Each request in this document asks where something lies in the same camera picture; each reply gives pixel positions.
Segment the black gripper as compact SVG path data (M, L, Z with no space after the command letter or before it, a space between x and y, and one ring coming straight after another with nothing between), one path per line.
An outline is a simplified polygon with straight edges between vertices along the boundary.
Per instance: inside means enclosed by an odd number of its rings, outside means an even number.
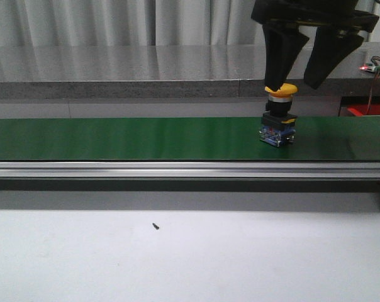
M265 85L277 91L286 81L309 40L299 31L297 24L301 24L322 26L317 28L304 73L304 82L318 89L334 68L362 45L364 38L354 28L372 32L377 25L378 15L356 6L357 1L256 1L251 18L262 24L264 32Z

